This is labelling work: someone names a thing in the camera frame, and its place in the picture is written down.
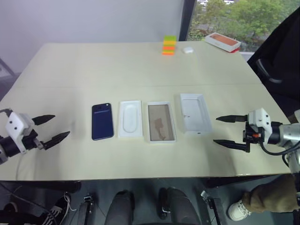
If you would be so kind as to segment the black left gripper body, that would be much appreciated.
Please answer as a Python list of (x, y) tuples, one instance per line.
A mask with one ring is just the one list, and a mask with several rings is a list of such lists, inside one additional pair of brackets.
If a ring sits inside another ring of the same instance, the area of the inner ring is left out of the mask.
[(37, 132), (33, 129), (29, 135), (24, 136), (22, 138), (22, 143), (26, 150), (31, 150), (36, 148), (39, 150), (44, 149), (43, 143), (38, 140), (37, 136), (38, 136)]

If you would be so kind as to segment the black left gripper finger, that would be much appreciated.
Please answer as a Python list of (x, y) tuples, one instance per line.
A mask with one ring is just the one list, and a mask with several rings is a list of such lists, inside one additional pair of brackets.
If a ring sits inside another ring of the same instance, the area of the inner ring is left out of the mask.
[(42, 115), (42, 116), (32, 118), (32, 121), (34, 122), (35, 125), (41, 125), (53, 119), (54, 117), (55, 115)]
[(70, 131), (60, 133), (54, 137), (51, 138), (51, 140), (47, 142), (43, 142), (43, 148), (44, 150), (50, 149), (53, 146), (59, 144), (61, 141), (63, 141), (68, 135), (70, 134)]

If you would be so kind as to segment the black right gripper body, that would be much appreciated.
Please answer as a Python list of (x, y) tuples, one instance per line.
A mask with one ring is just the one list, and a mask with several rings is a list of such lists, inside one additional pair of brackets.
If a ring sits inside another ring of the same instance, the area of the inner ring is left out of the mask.
[(263, 143), (264, 142), (264, 129), (262, 127), (255, 127), (254, 129), (248, 122), (245, 124), (243, 130), (243, 142), (245, 143)]

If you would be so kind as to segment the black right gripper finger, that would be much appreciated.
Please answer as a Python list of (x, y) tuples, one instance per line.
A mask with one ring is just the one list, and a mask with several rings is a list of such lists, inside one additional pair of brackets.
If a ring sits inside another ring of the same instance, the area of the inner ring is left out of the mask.
[(250, 152), (250, 143), (236, 143), (235, 141), (216, 140), (216, 139), (214, 139), (213, 142), (229, 149)]
[(218, 121), (227, 122), (227, 123), (235, 123), (235, 122), (247, 122), (247, 115), (227, 115), (216, 118)]

